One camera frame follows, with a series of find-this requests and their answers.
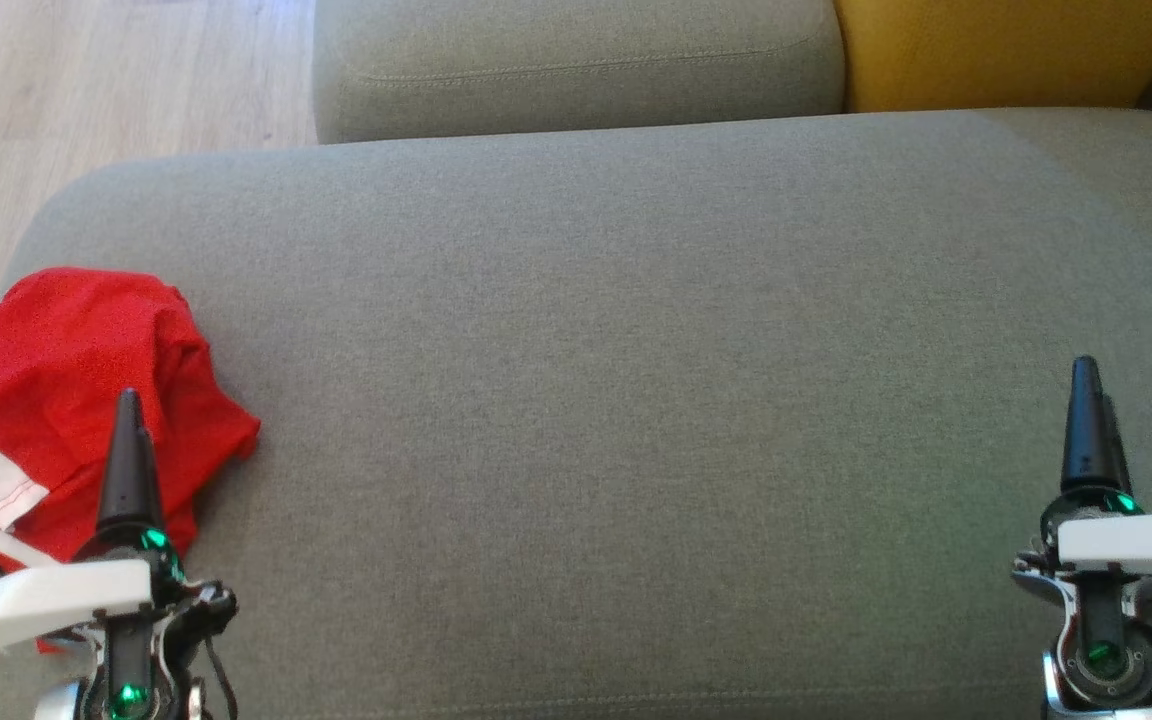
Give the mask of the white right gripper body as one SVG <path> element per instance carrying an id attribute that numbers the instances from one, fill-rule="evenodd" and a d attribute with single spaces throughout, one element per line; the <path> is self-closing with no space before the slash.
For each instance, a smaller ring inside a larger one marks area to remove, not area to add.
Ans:
<path id="1" fill-rule="evenodd" d="M 1075 620 L 1152 624 L 1152 514 L 1116 488 L 1074 488 L 1052 501 L 1011 579 Z"/>

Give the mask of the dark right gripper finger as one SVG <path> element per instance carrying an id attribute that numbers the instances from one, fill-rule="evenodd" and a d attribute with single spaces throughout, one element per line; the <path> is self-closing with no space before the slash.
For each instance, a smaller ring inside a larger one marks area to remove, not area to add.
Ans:
<path id="1" fill-rule="evenodd" d="M 1108 441 L 1100 369 L 1092 356 L 1078 356 L 1071 366 L 1060 491 L 1070 493 L 1107 483 Z"/>
<path id="2" fill-rule="evenodd" d="M 1108 456 L 1111 456 L 1108 465 L 1112 469 L 1114 486 L 1121 493 L 1124 493 L 1124 495 L 1134 497 L 1132 477 L 1130 477 L 1128 461 L 1126 461 L 1123 434 L 1120 432 L 1114 400 L 1112 400 L 1111 395 L 1102 395 L 1101 402 L 1102 418 L 1105 418 L 1106 425 L 1106 445 L 1108 446 Z"/>

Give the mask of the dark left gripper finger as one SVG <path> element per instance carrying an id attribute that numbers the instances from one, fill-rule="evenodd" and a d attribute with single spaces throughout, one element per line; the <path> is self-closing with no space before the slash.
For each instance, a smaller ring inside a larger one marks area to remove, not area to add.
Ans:
<path id="1" fill-rule="evenodd" d="M 162 511 L 161 488 L 157 473 L 156 448 L 147 429 L 141 429 L 141 475 L 143 487 L 143 515 L 156 530 L 166 530 Z"/>
<path id="2" fill-rule="evenodd" d="M 96 524 L 99 536 L 128 536 L 134 529 L 152 528 L 147 524 L 143 506 L 141 429 L 147 429 L 141 395 L 136 389 L 126 388 L 116 401 L 115 423 L 103 475 Z"/>

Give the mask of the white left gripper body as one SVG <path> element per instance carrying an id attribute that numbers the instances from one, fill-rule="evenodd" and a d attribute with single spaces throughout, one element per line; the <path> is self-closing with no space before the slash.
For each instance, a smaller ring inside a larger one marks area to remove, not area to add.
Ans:
<path id="1" fill-rule="evenodd" d="M 0 577 L 0 650 L 71 632 L 93 647 L 91 691 L 183 694 L 198 647 L 238 614 L 217 579 L 191 582 L 162 530 L 105 528 L 92 558 Z"/>

